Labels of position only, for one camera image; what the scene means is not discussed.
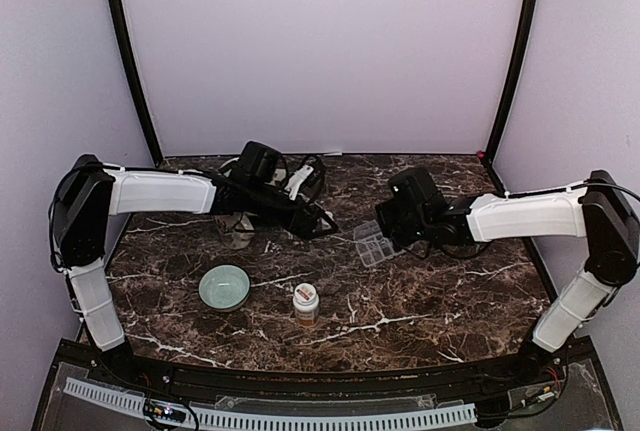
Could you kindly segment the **clear plastic pill organizer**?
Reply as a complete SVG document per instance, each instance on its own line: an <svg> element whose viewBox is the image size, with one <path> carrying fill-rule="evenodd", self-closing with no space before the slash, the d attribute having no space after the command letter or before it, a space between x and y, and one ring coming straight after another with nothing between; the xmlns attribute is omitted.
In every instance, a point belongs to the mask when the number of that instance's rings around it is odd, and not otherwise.
<svg viewBox="0 0 640 431"><path fill-rule="evenodd" d="M368 221L353 230L353 242L365 267L373 267L402 254L394 249L376 221Z"/></svg>

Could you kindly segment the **white pill bottle orange label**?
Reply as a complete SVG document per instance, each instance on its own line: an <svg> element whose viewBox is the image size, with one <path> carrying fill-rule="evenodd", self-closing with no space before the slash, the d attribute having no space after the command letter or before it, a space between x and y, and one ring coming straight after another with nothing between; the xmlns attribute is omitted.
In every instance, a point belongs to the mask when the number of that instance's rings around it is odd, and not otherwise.
<svg viewBox="0 0 640 431"><path fill-rule="evenodd" d="M310 283L301 283L293 292L292 302L296 320L303 326L314 326L319 316L319 296Z"/></svg>

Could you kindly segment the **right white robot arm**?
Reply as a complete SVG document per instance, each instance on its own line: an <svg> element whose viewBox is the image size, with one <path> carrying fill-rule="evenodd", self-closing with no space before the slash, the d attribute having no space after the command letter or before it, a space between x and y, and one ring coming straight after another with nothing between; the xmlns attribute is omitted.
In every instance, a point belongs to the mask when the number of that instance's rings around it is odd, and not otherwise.
<svg viewBox="0 0 640 431"><path fill-rule="evenodd" d="M639 218L629 198L604 170L563 187L488 193L447 201L427 169L405 170L388 182L392 196L375 207L385 238L397 249L425 241L444 249L507 238L571 236L587 241L588 256L533 327L529 346L510 364L521 385L534 383L549 356L604 306L639 270Z"/></svg>

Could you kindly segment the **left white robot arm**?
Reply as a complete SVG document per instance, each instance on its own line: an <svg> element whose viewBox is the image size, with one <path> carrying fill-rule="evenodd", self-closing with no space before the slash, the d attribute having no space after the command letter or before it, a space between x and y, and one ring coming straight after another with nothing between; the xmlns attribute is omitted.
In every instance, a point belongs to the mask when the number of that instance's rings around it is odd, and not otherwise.
<svg viewBox="0 0 640 431"><path fill-rule="evenodd" d="M75 312L101 352L103 372L120 387L141 378L140 363L124 350L128 340L105 274L110 217L146 212L256 215L290 234L313 240L338 231L317 202L326 168L307 155L295 171L284 156L256 142L214 171L158 170L78 158L60 180L48 209L53 270L64 275Z"/></svg>

